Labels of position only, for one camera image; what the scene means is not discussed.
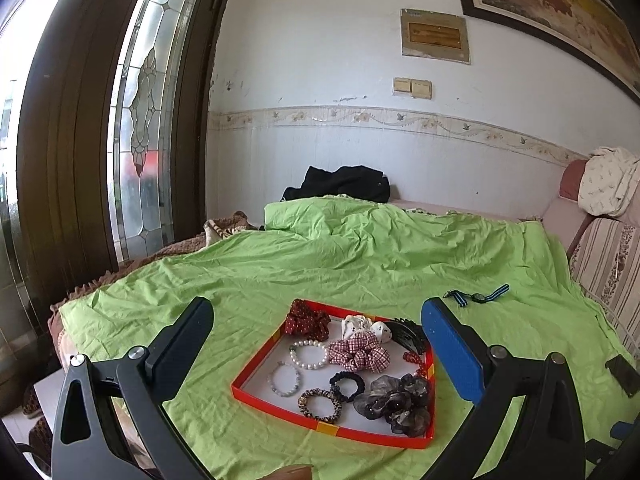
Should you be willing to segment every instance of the smartphone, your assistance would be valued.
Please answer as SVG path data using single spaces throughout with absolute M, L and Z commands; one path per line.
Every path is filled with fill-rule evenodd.
M 622 355 L 618 355 L 607 361 L 605 367 L 608 368 L 611 375 L 616 378 L 618 384 L 622 386 L 622 389 L 629 399 L 640 390 L 640 374 L 634 370 L 632 365 L 630 365 Z

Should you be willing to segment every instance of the silver bolt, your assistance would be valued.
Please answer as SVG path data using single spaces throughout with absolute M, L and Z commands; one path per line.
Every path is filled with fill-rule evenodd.
M 72 366 L 80 366 L 82 363 L 84 363 L 84 354 L 77 354 L 71 358 Z
M 129 350 L 127 356 L 129 356 L 129 359 L 139 359 L 144 354 L 145 348 L 143 346 L 134 346 L 131 350 Z
M 551 360 L 557 365 L 563 365 L 566 362 L 566 359 L 560 352 L 551 352 Z
M 504 359 L 507 357 L 507 349 L 504 346 L 494 345 L 489 348 L 489 352 L 496 359 Z

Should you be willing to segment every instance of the wallpaper border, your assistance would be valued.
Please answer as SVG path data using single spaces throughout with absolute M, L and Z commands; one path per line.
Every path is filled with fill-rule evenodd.
M 578 158 L 587 158 L 552 142 L 500 126 L 395 108 L 305 106 L 209 113 L 210 129 L 219 132 L 287 126 L 370 128 L 446 137 L 532 156 L 559 166 L 567 166 Z

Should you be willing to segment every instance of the green bed sheet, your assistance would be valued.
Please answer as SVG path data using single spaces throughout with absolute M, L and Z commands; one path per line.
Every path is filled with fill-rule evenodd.
M 341 197 L 274 203 L 266 207 L 265 232 L 243 232 L 149 264 L 61 312 L 79 351 L 104 360 L 148 344 L 194 296 L 211 300 L 215 327 L 165 408 L 219 479 L 255 479 L 292 463 L 312 464 L 314 478 L 322 480 L 417 479 L 470 409 L 438 361 L 435 438 L 425 450 L 300 428 L 236 401 L 230 383 L 294 298 L 419 320 L 426 298 L 452 288 L 487 294 L 503 283 L 511 290 L 498 301 L 448 305 L 488 344 L 505 345 L 515 356 L 562 352 L 578 391 L 585 439 L 612 444 L 609 428 L 633 420 L 640 396 L 629 400 L 604 363 L 619 353 L 631 357 L 599 306 L 572 282 L 561 245 L 538 222 L 435 217 Z M 512 403 L 480 472 L 497 463 L 519 405 Z

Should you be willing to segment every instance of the red cushion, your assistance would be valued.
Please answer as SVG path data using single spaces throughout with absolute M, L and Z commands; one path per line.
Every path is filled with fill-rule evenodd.
M 580 181 L 584 175 L 586 160 L 574 160 L 564 170 L 560 180 L 560 196 L 578 202 L 578 192 L 580 191 Z

